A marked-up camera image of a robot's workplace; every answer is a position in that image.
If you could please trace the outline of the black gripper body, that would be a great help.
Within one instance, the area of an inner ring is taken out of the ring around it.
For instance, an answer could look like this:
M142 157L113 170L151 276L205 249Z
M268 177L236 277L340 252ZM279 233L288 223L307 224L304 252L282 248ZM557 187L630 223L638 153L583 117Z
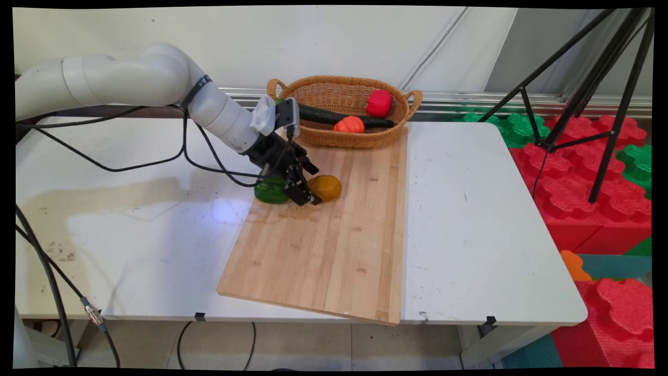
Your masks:
M293 167L304 167L307 163L307 150L277 133L269 136L260 135L242 155L260 167L264 171L263 174L283 179L289 178L289 171Z

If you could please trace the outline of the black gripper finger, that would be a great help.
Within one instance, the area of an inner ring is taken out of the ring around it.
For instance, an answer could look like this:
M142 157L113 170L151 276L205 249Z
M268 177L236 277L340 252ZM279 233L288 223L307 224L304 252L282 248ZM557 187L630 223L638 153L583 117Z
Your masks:
M284 195L298 206L303 206L307 203L319 205L322 202L320 197L308 188L307 179L301 169L287 169L285 181Z
M296 169L298 171L306 171L308 174L316 175L319 173L319 168L315 166L307 154L296 154L295 155Z

